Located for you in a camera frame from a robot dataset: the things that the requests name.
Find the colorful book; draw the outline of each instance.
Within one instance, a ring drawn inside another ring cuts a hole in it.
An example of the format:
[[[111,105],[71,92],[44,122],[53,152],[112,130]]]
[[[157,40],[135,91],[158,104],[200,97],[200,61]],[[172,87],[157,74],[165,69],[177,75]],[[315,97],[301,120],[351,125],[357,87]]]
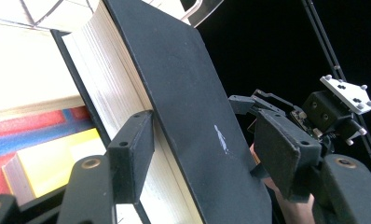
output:
[[[10,193],[1,168],[17,150],[91,128],[84,106],[0,121],[0,194]]]
[[[98,132],[90,129],[17,151],[3,173],[21,205],[65,185],[77,160],[104,152]]]

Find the finger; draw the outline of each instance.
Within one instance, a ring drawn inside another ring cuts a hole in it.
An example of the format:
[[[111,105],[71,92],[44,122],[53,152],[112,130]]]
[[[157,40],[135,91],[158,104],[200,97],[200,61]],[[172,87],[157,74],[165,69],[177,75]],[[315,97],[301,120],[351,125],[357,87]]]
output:
[[[259,160],[257,154],[255,154],[255,152],[254,152],[254,144],[252,144],[252,145],[250,146],[250,151],[252,152],[252,156],[253,156],[253,159],[254,159],[255,163],[256,163],[256,164],[260,163],[261,160]]]

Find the black mount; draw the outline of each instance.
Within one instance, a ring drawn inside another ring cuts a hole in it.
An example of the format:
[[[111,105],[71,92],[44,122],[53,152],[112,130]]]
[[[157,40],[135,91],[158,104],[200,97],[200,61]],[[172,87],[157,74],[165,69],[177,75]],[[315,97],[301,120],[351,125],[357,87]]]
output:
[[[290,202],[305,203],[312,194],[316,223],[371,223],[371,173],[361,162],[333,154],[332,138],[355,137],[361,127],[336,97],[314,92],[300,108],[256,90],[251,97],[230,96],[229,102],[236,114],[256,116],[248,129],[261,160],[253,176],[270,176]]]

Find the human hand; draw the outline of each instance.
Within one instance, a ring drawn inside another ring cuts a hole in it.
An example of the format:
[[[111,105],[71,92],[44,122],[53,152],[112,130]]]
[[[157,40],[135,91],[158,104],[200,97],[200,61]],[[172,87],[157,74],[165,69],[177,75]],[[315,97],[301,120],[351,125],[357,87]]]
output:
[[[252,153],[253,159],[256,164],[260,163],[258,156],[254,152],[254,144],[250,146],[250,151]],[[272,178],[264,178],[263,182],[265,185],[273,189],[278,200],[279,207],[282,210],[284,219],[286,223],[291,224],[314,224],[313,214],[311,208],[313,206],[314,197],[310,194],[309,201],[307,203],[290,203],[287,200],[284,200],[282,197],[281,191],[275,185]]]

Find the black book cover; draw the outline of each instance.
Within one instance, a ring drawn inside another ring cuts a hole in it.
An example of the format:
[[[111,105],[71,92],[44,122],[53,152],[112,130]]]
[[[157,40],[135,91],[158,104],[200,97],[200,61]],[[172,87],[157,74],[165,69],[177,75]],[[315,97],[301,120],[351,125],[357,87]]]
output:
[[[142,1],[104,2],[202,220],[269,223],[267,190],[249,173],[255,167],[249,146],[199,32]],[[80,92],[88,99],[85,87]],[[94,121],[103,127],[99,118]]]

